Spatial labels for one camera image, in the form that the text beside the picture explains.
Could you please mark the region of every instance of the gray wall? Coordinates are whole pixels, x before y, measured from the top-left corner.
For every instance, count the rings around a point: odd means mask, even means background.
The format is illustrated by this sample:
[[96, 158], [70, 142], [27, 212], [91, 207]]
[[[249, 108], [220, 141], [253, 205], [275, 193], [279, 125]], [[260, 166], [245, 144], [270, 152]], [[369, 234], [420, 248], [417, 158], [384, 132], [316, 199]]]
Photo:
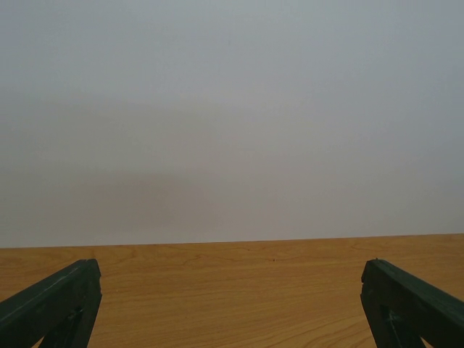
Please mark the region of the gray wall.
[[464, 232], [463, 1], [3, 1], [0, 247]]

